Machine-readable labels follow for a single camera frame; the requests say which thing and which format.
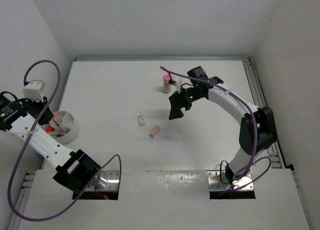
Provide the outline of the pink black highlighter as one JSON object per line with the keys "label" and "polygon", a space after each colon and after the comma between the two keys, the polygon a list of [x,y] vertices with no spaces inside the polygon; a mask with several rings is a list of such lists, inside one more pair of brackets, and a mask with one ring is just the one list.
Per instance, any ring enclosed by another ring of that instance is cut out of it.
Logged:
{"label": "pink black highlighter", "polygon": [[53,127],[48,127],[46,130],[50,132],[50,131],[53,131],[54,128]]}

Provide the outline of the white eraser with label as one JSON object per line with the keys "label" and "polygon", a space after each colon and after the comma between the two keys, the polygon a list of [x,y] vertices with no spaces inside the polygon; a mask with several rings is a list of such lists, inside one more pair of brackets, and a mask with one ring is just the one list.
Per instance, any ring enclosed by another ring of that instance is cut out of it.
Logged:
{"label": "white eraser with label", "polygon": [[146,120],[145,120],[144,115],[139,115],[139,116],[138,116],[138,124],[139,124],[140,126],[144,126],[144,125],[146,124]]}

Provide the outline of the red pen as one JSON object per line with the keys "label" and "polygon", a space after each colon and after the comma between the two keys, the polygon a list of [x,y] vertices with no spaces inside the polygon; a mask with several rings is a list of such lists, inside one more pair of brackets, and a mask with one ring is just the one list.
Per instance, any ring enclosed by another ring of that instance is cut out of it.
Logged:
{"label": "red pen", "polygon": [[54,129],[59,129],[59,131],[62,133],[64,132],[64,129],[61,127],[60,123],[55,118],[52,118],[51,121],[55,125],[55,127],[51,125]]}

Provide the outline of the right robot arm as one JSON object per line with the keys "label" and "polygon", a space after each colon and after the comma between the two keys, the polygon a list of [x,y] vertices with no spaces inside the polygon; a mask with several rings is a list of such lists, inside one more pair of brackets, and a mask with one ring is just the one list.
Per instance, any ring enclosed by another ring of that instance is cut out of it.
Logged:
{"label": "right robot arm", "polygon": [[185,78],[190,80],[188,88],[173,79],[174,72],[166,70],[166,73],[164,83],[176,87],[176,91],[168,98],[170,120],[182,118],[195,101],[205,98],[239,123],[239,150],[224,169],[228,184],[247,174],[250,167],[260,161],[261,152],[278,140],[274,113],[269,107],[258,107],[239,97],[219,77],[208,77],[201,66],[187,72]]}

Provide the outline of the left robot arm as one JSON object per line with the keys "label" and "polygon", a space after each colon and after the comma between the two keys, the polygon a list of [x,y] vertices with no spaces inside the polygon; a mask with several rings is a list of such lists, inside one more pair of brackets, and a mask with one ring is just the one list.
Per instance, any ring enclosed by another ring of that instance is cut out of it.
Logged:
{"label": "left robot arm", "polygon": [[40,126],[31,127],[35,118],[19,103],[0,96],[0,129],[28,143],[42,155],[55,170],[53,179],[67,189],[80,194],[87,187],[96,184],[100,178],[101,166],[82,150],[73,151],[52,138]]}

